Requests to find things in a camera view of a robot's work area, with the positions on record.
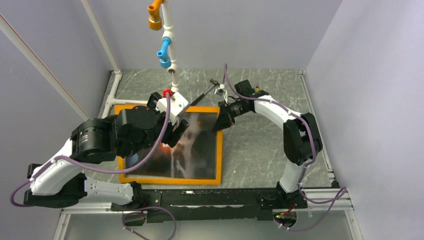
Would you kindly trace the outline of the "orange picture frame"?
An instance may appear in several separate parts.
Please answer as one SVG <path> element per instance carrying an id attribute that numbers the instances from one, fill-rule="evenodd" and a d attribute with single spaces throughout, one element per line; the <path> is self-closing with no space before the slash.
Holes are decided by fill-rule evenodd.
<path id="1" fill-rule="evenodd" d="M 118 176 L 120 183 L 220 185 L 223 132 L 212 130 L 217 106 L 191 106 L 182 115 L 189 127 L 175 147 L 161 143 L 141 167 Z"/>

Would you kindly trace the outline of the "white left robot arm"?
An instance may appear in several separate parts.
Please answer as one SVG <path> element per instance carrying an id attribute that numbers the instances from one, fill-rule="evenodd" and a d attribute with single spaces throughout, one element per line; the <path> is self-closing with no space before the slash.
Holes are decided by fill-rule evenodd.
<path id="1" fill-rule="evenodd" d="M 80 124 L 62 149 L 44 164 L 31 164 L 24 193 L 25 207 L 67 208 L 80 202 L 109 202 L 131 210 L 145 204 L 142 186 L 137 182 L 110 183 L 92 179 L 89 170 L 107 174 L 98 168 L 117 157 L 128 158 L 148 149 L 151 158 L 160 144 L 174 147 L 189 123 L 171 122 L 170 112 L 146 106 L 123 109 L 118 114 L 94 118 Z"/>

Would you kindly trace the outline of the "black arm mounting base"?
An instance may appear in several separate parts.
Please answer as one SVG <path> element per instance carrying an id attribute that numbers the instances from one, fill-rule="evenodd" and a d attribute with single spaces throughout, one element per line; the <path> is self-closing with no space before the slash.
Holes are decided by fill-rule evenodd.
<path id="1" fill-rule="evenodd" d="M 171 217 L 156 207 L 170 211 L 178 221 L 256 219 L 271 221 L 277 212 L 303 210 L 306 200 L 297 192 L 285 193 L 279 187 L 146 189 L 142 192 L 148 223 L 162 223 Z"/>

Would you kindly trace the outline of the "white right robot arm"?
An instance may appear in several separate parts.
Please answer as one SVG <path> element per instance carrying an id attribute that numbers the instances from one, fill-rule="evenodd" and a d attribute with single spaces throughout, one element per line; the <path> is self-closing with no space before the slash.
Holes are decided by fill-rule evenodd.
<path id="1" fill-rule="evenodd" d="M 228 129 L 236 123 L 236 117 L 248 112 L 260 114 L 281 128 L 287 163 L 278 182 L 282 190 L 275 194 L 275 200 L 280 207 L 287 208 L 295 201 L 294 192 L 300 190 L 306 169 L 323 149 L 316 118 L 310 112 L 301 114 L 285 107 L 266 91 L 255 90 L 247 79 L 231 90 L 237 99 L 232 103 L 219 102 L 219 114 L 212 130 Z"/>

